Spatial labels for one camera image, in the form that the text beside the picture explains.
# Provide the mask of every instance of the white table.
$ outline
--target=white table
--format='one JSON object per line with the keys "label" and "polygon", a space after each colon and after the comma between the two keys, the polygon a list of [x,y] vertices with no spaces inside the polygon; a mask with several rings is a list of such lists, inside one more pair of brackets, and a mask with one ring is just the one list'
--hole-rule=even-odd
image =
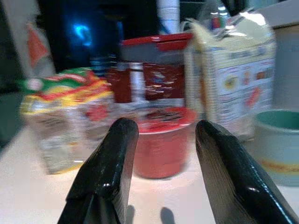
{"label": "white table", "polygon": [[[163,207],[172,211],[175,224],[215,223],[195,149],[191,151],[184,172],[175,177],[132,177],[129,205],[135,209],[134,224],[164,224]],[[0,157],[0,223],[57,223],[77,171],[46,175],[32,132],[22,129]],[[299,188],[279,189],[299,214]],[[171,214],[167,209],[163,217]]]}

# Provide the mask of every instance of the teal bowl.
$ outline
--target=teal bowl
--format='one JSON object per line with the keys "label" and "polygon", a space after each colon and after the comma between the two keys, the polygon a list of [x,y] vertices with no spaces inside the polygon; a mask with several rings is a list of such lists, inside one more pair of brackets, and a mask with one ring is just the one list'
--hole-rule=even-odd
{"label": "teal bowl", "polygon": [[261,112],[254,126],[255,160],[276,184],[299,186],[299,112]]}

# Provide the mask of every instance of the cup rim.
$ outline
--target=cup rim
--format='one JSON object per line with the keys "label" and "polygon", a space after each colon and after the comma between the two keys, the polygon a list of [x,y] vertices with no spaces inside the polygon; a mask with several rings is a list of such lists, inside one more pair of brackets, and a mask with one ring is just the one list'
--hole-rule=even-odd
{"label": "cup rim", "polygon": [[276,131],[276,132],[284,132],[284,133],[293,133],[293,134],[298,134],[299,133],[299,128],[298,129],[290,129],[290,128],[285,128],[285,127],[275,127],[275,126],[271,126],[268,124],[265,124],[261,121],[259,121],[257,119],[258,114],[264,113],[264,112],[294,112],[294,113],[298,113],[299,114],[299,110],[290,110],[290,109],[272,109],[272,110],[266,110],[266,111],[262,111],[262,112],[258,112],[257,114],[255,114],[255,126],[259,126],[262,127],[264,129],[268,129],[268,130],[272,130],[272,131]]}

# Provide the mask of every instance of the blue light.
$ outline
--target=blue light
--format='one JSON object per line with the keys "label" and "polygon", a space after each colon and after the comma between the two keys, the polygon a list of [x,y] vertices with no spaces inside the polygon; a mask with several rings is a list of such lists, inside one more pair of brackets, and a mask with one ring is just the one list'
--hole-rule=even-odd
{"label": "blue light", "polygon": [[90,29],[87,26],[74,25],[74,29],[84,46],[90,46],[92,44],[92,36],[90,34]]}

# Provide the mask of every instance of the red container lid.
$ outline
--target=red container lid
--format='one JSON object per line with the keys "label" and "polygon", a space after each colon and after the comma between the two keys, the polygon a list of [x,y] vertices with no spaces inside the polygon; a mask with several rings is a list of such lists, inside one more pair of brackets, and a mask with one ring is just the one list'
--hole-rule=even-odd
{"label": "red container lid", "polygon": [[139,134],[158,134],[181,129],[195,122],[196,112],[185,107],[147,108],[138,111]]}
{"label": "red container lid", "polygon": [[190,40],[191,38],[192,38],[191,33],[146,36],[146,37],[124,40],[122,42],[122,45],[129,46],[129,45],[139,45],[139,44],[146,44],[146,43],[156,43],[157,47],[161,51],[179,50],[179,49],[184,49],[188,43],[188,40]]}

